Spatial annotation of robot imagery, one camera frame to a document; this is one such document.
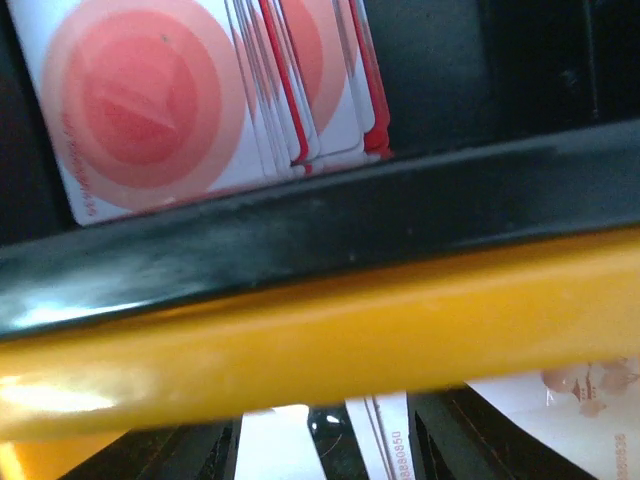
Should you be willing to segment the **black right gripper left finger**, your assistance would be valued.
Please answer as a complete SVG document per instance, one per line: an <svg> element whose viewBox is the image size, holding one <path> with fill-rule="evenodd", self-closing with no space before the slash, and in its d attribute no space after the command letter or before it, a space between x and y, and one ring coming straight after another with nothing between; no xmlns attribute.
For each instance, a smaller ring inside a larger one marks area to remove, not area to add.
<svg viewBox="0 0 640 480"><path fill-rule="evenodd" d="M241 420L134 431L74 467L65 479L232 479Z"/></svg>

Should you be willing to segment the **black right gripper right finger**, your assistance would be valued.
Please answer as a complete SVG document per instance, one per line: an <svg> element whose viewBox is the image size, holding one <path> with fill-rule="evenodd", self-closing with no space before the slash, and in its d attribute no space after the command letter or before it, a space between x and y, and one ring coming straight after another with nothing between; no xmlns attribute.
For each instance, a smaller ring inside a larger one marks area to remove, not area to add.
<svg viewBox="0 0 640 480"><path fill-rule="evenodd" d="M407 397L417 479L590 479L469 387Z"/></svg>

